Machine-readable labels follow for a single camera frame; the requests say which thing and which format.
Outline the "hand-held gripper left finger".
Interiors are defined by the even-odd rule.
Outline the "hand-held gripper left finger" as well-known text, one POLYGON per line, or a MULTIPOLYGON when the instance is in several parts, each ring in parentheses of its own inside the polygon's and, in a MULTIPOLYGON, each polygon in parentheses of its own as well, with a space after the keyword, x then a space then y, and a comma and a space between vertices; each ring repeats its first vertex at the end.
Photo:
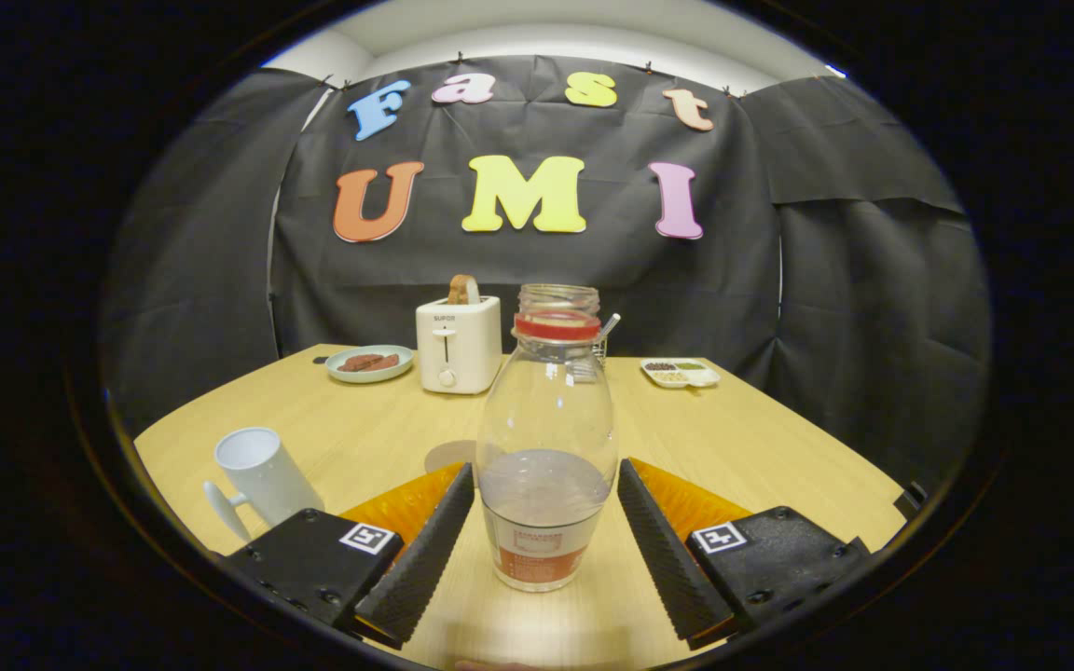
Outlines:
POLYGON ((226 556, 268 598, 401 650, 425 612, 475 499, 455 462, 345 513, 299 511, 226 556))

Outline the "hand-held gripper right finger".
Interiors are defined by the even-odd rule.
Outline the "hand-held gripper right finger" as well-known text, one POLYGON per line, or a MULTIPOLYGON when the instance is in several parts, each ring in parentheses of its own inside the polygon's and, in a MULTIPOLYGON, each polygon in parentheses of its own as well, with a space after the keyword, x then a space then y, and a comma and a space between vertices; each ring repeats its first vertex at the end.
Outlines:
POLYGON ((868 561, 789 506, 743 507, 640 460, 623 460, 618 498, 674 634, 700 650, 813 603, 868 561))

